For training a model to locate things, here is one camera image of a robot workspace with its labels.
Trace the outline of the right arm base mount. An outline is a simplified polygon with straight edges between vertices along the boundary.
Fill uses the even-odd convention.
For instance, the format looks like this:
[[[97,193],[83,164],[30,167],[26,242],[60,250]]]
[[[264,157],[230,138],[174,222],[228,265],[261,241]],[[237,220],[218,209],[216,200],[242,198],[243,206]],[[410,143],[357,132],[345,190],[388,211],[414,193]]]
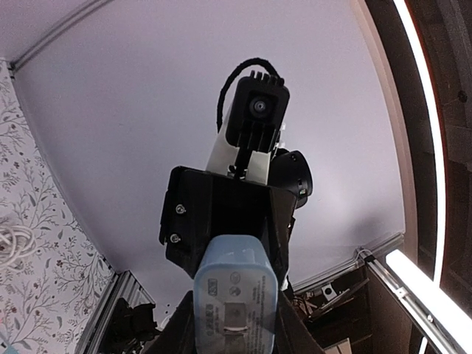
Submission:
[[[124,298],[119,298],[100,345],[102,352],[140,353],[147,342],[161,333],[153,320],[154,308],[152,303],[132,308]]]

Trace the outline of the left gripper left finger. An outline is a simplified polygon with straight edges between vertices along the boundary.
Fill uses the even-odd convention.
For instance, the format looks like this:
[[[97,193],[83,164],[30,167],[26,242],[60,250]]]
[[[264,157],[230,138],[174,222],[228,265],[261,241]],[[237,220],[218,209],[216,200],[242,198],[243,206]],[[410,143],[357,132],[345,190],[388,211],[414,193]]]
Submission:
[[[195,353],[195,320],[193,292],[188,291],[158,338],[145,350],[146,354]]]

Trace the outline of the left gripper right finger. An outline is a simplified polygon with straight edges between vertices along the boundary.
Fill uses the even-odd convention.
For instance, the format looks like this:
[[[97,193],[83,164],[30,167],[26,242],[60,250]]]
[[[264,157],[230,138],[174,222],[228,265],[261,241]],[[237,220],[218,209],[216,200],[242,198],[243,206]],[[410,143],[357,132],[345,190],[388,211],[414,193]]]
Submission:
[[[274,352],[279,354],[324,354],[287,296],[278,292]]]

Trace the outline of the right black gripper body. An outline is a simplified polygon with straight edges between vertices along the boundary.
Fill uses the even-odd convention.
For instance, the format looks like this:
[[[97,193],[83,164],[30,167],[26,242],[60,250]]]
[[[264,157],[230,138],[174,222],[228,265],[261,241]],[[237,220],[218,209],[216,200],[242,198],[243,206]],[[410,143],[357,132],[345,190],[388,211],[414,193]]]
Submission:
[[[214,237],[251,235],[263,244],[277,278],[288,273],[296,196],[189,167],[170,173],[160,221],[165,257],[194,277]]]

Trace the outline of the grey blue plug adapter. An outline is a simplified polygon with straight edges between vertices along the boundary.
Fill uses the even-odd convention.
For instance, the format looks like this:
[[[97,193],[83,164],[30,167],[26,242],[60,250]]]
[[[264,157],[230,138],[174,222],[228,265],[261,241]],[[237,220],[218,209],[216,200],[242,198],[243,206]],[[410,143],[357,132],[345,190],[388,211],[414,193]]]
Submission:
[[[272,353],[278,291],[257,238],[213,238],[193,283],[197,353]]]

